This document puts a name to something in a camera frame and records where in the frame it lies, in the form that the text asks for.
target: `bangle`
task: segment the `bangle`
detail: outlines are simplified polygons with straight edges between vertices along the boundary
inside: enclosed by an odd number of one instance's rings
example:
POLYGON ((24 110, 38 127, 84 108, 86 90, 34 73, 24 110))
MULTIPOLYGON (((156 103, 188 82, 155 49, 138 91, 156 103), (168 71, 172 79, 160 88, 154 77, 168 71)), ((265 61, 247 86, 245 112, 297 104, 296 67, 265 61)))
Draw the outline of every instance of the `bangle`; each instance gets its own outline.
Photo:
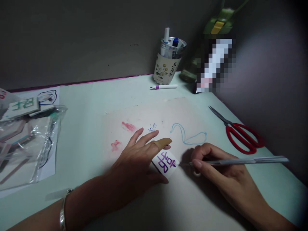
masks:
POLYGON ((61 231, 66 231, 65 218, 64 218, 64 205, 65 205, 65 199, 66 199, 67 195, 70 194, 72 191, 74 191, 74 189, 68 189, 66 191, 66 195, 64 196, 63 201, 62 201, 62 206, 61 206, 61 210, 60 210, 60 228, 61 228, 61 231))

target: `pen holder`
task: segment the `pen holder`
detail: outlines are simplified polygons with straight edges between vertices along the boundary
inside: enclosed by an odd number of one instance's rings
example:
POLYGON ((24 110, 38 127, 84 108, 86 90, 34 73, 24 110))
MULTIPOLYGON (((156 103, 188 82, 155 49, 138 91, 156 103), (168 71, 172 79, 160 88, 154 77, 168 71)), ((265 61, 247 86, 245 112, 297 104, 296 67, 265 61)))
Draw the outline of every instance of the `pen holder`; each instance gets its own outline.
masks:
POLYGON ((186 48, 186 42, 181 39, 179 39, 178 46, 173 47, 174 39, 174 37, 169 37, 168 44, 164 43, 164 38, 160 40, 160 52, 157 54, 153 75, 154 81, 160 85, 171 83, 186 48))

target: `red smudge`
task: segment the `red smudge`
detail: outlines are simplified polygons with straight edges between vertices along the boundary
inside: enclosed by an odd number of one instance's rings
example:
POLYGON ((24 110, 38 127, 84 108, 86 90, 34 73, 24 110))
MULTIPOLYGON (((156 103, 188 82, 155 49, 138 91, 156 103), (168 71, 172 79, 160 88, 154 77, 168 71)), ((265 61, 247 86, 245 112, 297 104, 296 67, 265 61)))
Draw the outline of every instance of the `red smudge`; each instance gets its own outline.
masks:
POLYGON ((131 131, 131 132, 135 132, 136 131, 136 127, 134 125, 132 125, 132 124, 126 124, 126 123, 122 122, 122 125, 123 125, 123 128, 126 127, 126 129, 128 131, 131 131))
POLYGON ((112 150, 111 151, 118 151, 119 147, 118 145, 122 144, 120 141, 116 140, 114 143, 111 144, 112 150))

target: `bandage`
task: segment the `bandage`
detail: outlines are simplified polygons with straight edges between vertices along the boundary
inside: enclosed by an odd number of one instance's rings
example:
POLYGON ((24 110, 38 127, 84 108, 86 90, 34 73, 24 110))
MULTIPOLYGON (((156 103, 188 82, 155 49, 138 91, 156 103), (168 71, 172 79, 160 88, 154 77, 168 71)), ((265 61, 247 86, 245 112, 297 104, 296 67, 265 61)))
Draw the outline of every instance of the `bandage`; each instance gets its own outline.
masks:
POLYGON ((159 148, 159 151, 162 150, 166 145, 170 144, 172 142, 172 139, 170 138, 162 138, 158 141, 155 141, 154 144, 157 145, 159 148))

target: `left hand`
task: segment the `left hand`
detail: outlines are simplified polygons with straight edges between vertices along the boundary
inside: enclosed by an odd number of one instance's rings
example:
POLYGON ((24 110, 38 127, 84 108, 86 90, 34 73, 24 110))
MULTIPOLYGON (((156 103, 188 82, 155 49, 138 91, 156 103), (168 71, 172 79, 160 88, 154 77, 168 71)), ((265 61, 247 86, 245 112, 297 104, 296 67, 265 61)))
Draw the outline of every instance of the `left hand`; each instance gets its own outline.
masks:
MULTIPOLYGON (((105 201, 104 207, 109 208, 108 212, 122 208, 156 184, 168 183, 162 174, 148 172, 152 159, 159 152, 154 141, 148 142, 157 136, 159 131, 151 132, 137 141, 142 132, 143 128, 135 132, 120 157, 103 175, 104 187, 108 193, 108 201, 105 201)), ((170 145, 164 147, 166 150, 170 148, 170 145)))

